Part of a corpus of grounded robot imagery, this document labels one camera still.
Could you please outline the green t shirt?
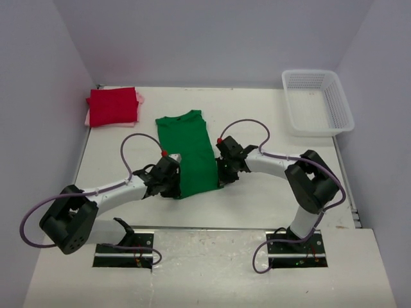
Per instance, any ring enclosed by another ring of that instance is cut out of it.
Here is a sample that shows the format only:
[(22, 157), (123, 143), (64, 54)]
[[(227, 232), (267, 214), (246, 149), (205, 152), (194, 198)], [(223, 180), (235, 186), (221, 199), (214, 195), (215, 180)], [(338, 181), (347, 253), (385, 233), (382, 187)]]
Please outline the green t shirt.
[(202, 112), (191, 110), (155, 123), (163, 149), (181, 156), (179, 198), (216, 190), (218, 170)]

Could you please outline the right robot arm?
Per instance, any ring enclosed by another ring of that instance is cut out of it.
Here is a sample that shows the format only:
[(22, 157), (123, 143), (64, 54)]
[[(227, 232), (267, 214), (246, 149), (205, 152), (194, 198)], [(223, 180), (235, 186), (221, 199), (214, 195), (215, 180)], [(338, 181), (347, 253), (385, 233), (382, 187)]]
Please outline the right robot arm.
[(256, 145), (244, 148), (231, 136), (219, 138), (216, 147), (220, 151), (216, 159), (220, 186), (237, 181), (240, 172), (263, 173), (288, 181), (299, 205), (286, 236), (293, 252), (309, 245), (309, 237), (337, 192), (345, 198), (342, 184), (316, 151), (308, 150), (298, 157), (274, 155)]

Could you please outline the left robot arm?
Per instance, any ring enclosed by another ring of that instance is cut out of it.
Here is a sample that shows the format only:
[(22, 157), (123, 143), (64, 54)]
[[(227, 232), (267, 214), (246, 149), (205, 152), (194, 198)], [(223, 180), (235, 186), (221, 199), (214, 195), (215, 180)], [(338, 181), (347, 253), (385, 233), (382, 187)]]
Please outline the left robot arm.
[(68, 255), (85, 244), (113, 246), (127, 252), (133, 246), (132, 227), (121, 218), (100, 220), (98, 216), (118, 206), (151, 196), (174, 198), (180, 194), (179, 154), (162, 157), (149, 172), (134, 171), (131, 179), (118, 182), (114, 189), (83, 192), (67, 186), (40, 220), (39, 227)]

